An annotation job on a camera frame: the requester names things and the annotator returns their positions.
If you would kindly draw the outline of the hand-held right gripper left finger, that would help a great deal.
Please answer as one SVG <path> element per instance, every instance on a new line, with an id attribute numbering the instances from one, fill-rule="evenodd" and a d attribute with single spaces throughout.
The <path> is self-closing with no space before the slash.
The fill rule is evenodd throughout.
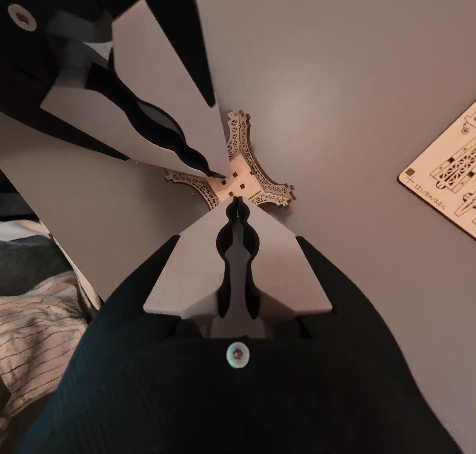
<path id="1" fill-rule="evenodd" d="M 219 317 L 218 292 L 227 270 L 225 253 L 233 243 L 237 197 L 231 197 L 183 230 L 143 309 L 149 314 L 193 320 L 205 337 Z"/>

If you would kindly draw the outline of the grey desk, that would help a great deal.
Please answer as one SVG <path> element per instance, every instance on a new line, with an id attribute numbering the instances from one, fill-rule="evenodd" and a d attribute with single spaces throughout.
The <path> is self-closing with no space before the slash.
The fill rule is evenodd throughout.
<path id="1" fill-rule="evenodd" d="M 258 158 L 298 184 L 285 226 L 334 305 L 294 338 L 93 334 L 27 453 L 460 453 L 475 441 L 475 243 L 394 181 L 473 98 L 452 25 L 472 0 L 198 0 L 220 110 L 251 112 Z M 110 295 L 199 214 L 159 169 L 1 120 L 1 166 Z M 465 452 L 474 446 L 464 447 Z"/>

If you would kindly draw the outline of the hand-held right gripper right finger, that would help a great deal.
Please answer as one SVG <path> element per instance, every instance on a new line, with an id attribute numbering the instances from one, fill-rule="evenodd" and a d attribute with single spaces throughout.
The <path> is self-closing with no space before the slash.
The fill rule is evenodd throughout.
<path id="1" fill-rule="evenodd" d="M 238 336 L 269 337 L 282 322 L 331 313 L 333 307 L 297 236 L 246 198 L 238 200 L 247 318 Z"/>

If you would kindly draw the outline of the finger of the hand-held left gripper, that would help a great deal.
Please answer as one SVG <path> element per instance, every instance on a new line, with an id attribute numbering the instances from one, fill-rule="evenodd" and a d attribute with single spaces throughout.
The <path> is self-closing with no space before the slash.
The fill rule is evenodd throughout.
<path id="1" fill-rule="evenodd" d="M 229 176 L 218 104 L 208 103 L 158 23 L 138 0 L 112 23 L 114 73 L 138 103 L 137 122 L 152 162 L 207 177 Z"/>
<path id="2" fill-rule="evenodd" d="M 223 176 L 187 144 L 170 115 L 137 99 L 100 64 L 65 67 L 41 108 L 130 160 L 198 176 Z"/>

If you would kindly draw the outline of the person's patterned shirt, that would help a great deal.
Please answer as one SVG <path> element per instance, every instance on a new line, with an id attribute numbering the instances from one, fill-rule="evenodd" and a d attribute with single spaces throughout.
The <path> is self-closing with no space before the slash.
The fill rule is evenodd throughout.
<path id="1" fill-rule="evenodd" d="M 1 222 L 1 440 L 56 391 L 102 302 L 40 222 Z"/>

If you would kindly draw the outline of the wooden puzzle parts sheet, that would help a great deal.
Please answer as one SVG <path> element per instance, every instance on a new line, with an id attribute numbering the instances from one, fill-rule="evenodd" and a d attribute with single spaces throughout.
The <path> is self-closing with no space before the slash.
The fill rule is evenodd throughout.
<path id="1" fill-rule="evenodd" d="M 398 176 L 398 182 L 476 238 L 476 103 Z"/>

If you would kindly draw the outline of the wooden tower base model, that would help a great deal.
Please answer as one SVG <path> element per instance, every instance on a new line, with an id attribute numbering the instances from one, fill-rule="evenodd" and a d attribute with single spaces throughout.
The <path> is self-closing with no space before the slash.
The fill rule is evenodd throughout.
<path id="1" fill-rule="evenodd" d="M 251 145 L 249 120 L 250 115 L 242 110 L 228 114 L 228 177 L 199 177 L 165 169 L 165 180 L 192 187 L 210 211 L 232 197 L 244 197 L 257 206 L 289 207 L 296 200 L 294 186 L 273 181 L 263 170 Z"/>

